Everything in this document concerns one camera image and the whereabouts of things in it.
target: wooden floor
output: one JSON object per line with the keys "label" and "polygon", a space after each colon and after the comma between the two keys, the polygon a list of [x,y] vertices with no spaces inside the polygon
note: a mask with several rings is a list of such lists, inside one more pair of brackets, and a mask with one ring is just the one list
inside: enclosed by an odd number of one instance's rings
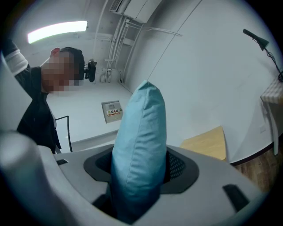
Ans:
{"label": "wooden floor", "polygon": [[276,156],[273,154],[273,149],[270,149],[249,162],[235,166],[235,168],[253,181],[263,192],[268,192],[274,184],[282,163],[283,142],[280,142],[279,152]]}

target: pillow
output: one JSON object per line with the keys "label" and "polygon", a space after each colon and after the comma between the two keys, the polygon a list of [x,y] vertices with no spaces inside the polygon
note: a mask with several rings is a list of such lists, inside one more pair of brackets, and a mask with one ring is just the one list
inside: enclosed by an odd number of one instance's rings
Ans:
{"label": "pillow", "polygon": [[112,206],[118,220],[131,224],[157,201],[165,167],[165,103],[159,89],[144,81],[129,100],[112,151]]}

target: fluorescent light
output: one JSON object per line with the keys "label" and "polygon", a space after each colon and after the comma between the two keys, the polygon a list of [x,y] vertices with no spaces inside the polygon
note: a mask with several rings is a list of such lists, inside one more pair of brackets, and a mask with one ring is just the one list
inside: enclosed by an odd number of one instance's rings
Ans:
{"label": "fluorescent light", "polygon": [[74,21],[66,23],[57,23],[50,26],[46,26],[30,32],[27,35],[28,43],[33,43],[40,39],[68,32],[85,31],[87,29],[87,21]]}

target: person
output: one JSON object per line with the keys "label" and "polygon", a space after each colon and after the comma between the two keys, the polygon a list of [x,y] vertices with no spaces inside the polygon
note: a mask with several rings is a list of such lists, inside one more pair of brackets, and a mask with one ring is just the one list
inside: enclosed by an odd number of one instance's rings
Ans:
{"label": "person", "polygon": [[52,153],[60,153],[56,120],[46,98],[49,93],[64,91],[65,86],[77,85],[79,80],[84,79],[82,51],[72,47],[54,48],[50,57],[35,68],[29,66],[11,39],[4,43],[2,52],[12,75],[32,98],[17,131],[32,138],[38,145],[49,147]]}

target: wooden board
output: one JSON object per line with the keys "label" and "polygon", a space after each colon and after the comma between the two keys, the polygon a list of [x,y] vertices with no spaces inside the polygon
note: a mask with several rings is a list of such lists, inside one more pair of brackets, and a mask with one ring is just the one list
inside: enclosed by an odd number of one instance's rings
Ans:
{"label": "wooden board", "polygon": [[180,147],[220,160],[226,160],[226,145],[222,126],[186,139]]}

